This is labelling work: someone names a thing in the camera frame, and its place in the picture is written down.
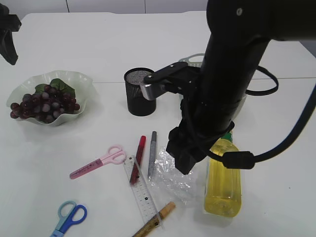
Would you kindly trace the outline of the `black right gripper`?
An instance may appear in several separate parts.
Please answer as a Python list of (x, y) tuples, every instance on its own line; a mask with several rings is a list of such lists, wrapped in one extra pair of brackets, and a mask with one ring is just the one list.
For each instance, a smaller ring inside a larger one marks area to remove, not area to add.
[(184, 175), (206, 157), (191, 136), (185, 119), (170, 131), (166, 151), (174, 158), (175, 167)]

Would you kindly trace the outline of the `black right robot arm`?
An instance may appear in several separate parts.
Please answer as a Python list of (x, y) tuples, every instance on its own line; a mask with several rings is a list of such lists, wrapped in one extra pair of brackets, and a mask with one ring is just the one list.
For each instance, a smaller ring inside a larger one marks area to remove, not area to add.
[(309, 97), (289, 135), (260, 154), (236, 152), (218, 156), (213, 144), (233, 128), (233, 115), (271, 40), (309, 40), (316, 37), (313, 0), (210, 0), (207, 22), (211, 36), (200, 73), (189, 81), (173, 78), (169, 89), (183, 94), (182, 120), (170, 131), (167, 152), (175, 166), (188, 174), (205, 157), (227, 168), (252, 169), (256, 163), (285, 151), (298, 138), (316, 106)]

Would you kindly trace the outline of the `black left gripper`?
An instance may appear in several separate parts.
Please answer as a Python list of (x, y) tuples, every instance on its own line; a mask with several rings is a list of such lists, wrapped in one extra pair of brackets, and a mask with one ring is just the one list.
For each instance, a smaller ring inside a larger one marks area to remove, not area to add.
[(9, 8), (0, 5), (0, 54), (11, 65), (15, 65), (18, 55), (13, 43), (12, 32), (18, 32), (22, 23), (16, 14), (10, 14)]

